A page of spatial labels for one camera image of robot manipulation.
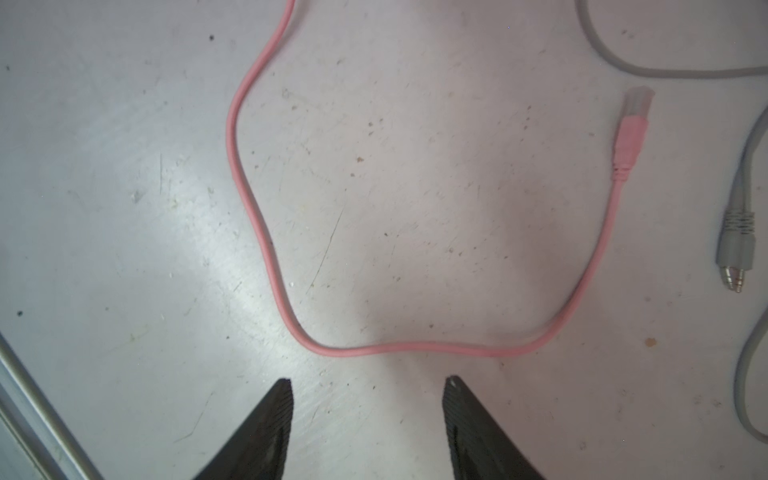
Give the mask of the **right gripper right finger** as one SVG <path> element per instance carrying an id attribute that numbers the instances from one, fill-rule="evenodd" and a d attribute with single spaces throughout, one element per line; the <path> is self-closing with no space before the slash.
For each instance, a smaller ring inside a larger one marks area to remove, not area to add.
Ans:
<path id="1" fill-rule="evenodd" d="M 456 480 L 543 480 L 457 375 L 445 381 L 442 408 Z"/>

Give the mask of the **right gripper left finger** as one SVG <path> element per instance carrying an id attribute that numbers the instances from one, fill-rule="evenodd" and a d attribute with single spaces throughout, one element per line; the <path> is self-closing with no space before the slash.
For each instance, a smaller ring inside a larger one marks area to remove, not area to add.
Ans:
<path id="1" fill-rule="evenodd" d="M 278 379 L 195 479 L 281 479 L 293 408 L 291 381 Z"/>

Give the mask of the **pink headphones with cable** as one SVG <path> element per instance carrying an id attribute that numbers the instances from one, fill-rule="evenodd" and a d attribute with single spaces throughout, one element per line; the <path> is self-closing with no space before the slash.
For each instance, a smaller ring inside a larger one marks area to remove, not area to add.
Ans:
<path id="1" fill-rule="evenodd" d="M 403 352 L 434 352 L 485 358 L 509 358 L 534 352 L 553 340 L 567 324 L 581 303 L 584 294 L 598 271 L 598 267 L 600 266 L 607 247 L 609 246 L 619 211 L 622 190 L 628 181 L 630 173 L 636 165 L 643 148 L 649 126 L 648 113 L 654 97 L 654 92 L 648 87 L 635 87 L 628 90 L 625 94 L 622 117 L 618 122 L 613 146 L 612 185 L 607 201 L 602 229 L 596 246 L 571 296 L 558 314 L 550 321 L 549 327 L 543 331 L 539 337 L 525 344 L 513 347 L 493 347 L 486 345 L 431 341 L 394 342 L 350 348 L 324 346 L 310 337 L 295 316 L 285 289 L 268 228 L 250 187 L 239 156 L 236 138 L 236 125 L 240 109 L 249 89 L 253 86 L 260 73 L 277 50 L 278 44 L 285 34 L 291 20 L 294 6 L 295 3 L 293 1 L 287 1 L 285 3 L 282 15 L 274 33 L 270 36 L 267 44 L 238 86 L 230 104 L 225 122 L 225 145 L 232 178 L 259 243 L 278 312 L 289 333 L 307 350 L 321 356 L 336 358 L 351 358 Z"/>

